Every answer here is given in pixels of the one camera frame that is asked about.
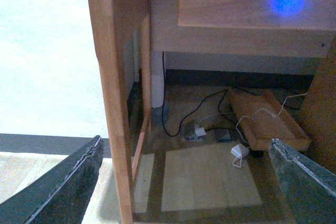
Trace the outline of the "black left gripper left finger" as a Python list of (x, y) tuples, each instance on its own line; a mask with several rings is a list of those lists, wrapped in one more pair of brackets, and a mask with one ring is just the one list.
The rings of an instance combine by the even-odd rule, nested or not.
[(1, 203), (1, 223), (81, 223), (102, 161), (103, 139), (97, 135)]

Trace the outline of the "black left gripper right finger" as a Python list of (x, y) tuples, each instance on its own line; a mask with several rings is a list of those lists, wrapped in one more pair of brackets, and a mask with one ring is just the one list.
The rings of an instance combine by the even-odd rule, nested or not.
[(335, 174), (273, 138), (269, 157), (297, 223), (335, 223)]

